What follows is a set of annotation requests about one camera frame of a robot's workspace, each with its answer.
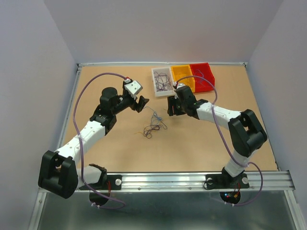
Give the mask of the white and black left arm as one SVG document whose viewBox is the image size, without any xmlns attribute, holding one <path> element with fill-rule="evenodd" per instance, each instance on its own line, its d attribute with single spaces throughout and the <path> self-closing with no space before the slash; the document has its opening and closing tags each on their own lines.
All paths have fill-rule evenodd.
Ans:
<svg viewBox="0 0 307 230">
<path fill-rule="evenodd" d="M 85 127 L 67 144 L 43 155 L 38 186 L 63 198 L 69 198 L 85 181 L 97 189 L 108 188 L 104 167 L 90 164 L 78 169 L 77 164 L 83 163 L 85 153 L 113 128 L 118 113 L 126 108 L 140 112 L 145 107 L 149 100 L 137 97 L 141 90 L 136 81 L 124 85 L 122 95 L 113 87 L 103 89 L 100 103 Z"/>
</svg>

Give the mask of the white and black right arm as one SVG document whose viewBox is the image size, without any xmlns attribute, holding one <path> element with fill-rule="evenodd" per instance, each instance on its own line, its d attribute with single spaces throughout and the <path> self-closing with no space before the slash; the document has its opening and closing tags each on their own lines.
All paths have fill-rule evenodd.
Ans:
<svg viewBox="0 0 307 230">
<path fill-rule="evenodd" d="M 220 174 L 206 176 L 204 188 L 232 189 L 241 185 L 242 177 L 252 155 L 262 147 L 268 137 L 252 110 L 243 112 L 218 107 L 213 103 L 196 99 L 191 88 L 182 84 L 175 94 L 167 98 L 169 116 L 188 115 L 198 120 L 212 122 L 218 132 L 224 127 L 229 131 L 234 150 Z"/>
</svg>

